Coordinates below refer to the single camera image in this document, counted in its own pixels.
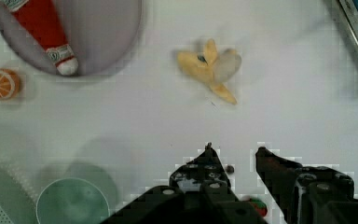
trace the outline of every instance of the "banana peel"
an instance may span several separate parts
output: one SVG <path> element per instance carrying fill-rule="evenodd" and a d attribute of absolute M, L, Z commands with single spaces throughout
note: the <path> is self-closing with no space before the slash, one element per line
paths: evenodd
<path fill-rule="evenodd" d="M 203 48 L 203 54 L 181 51 L 177 62 L 182 71 L 207 85 L 211 91 L 223 100 L 236 104 L 234 95 L 223 84 L 241 67 L 241 56 L 235 49 L 229 49 L 219 55 L 213 39 L 209 39 Z"/>

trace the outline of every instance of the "red object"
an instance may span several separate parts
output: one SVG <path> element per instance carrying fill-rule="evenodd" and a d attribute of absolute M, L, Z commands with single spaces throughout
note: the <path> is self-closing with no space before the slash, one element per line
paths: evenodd
<path fill-rule="evenodd" d="M 245 201 L 250 203 L 261 217 L 265 217 L 267 215 L 267 205 L 262 201 L 258 200 L 257 198 L 249 198 Z"/>
<path fill-rule="evenodd" d="M 75 58 L 51 0 L 0 1 L 39 43 L 56 66 Z"/>

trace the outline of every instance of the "gray plate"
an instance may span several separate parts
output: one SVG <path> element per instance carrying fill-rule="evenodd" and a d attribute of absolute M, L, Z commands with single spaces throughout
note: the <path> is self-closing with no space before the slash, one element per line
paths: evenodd
<path fill-rule="evenodd" d="M 142 0 L 53 0 L 68 41 L 79 61 L 79 75 L 112 67 L 128 50 L 142 18 Z M 0 30 L 27 63 L 58 74 L 43 49 L 0 3 Z"/>

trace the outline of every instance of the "orange slice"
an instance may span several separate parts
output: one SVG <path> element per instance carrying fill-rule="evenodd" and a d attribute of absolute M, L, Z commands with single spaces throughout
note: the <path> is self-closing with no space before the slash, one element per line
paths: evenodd
<path fill-rule="evenodd" d="M 0 99 L 6 100 L 15 96 L 20 89 L 19 76 L 10 69 L 0 69 Z"/>

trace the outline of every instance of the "white table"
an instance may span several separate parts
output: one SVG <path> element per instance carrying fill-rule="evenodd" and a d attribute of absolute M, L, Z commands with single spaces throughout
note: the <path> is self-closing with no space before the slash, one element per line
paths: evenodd
<path fill-rule="evenodd" d="M 322 0 L 148 0 L 144 23 L 131 61 L 112 76 L 43 74 L 0 37 L 0 67 L 18 67 L 25 84 L 0 102 L 0 164 L 20 169 L 34 197 L 82 161 L 112 176 L 121 208 L 168 184 L 208 141 L 235 166 L 235 193 L 268 204 L 270 223 L 282 217 L 255 171 L 262 142 L 348 172 L 358 194 L 358 71 Z M 176 50 L 209 37 L 242 57 L 228 83 L 236 106 L 177 68 Z"/>

